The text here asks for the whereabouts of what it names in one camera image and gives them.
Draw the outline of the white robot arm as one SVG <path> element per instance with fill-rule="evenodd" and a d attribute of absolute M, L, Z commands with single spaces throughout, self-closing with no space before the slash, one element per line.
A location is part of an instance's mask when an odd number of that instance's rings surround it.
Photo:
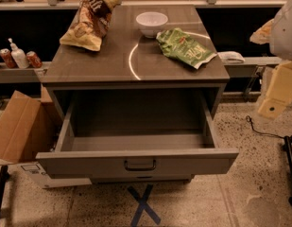
<path fill-rule="evenodd" d="M 274 17 L 269 47 L 283 62 L 272 70 L 258 114 L 274 119 L 292 102 L 292 0 L 287 0 Z"/>

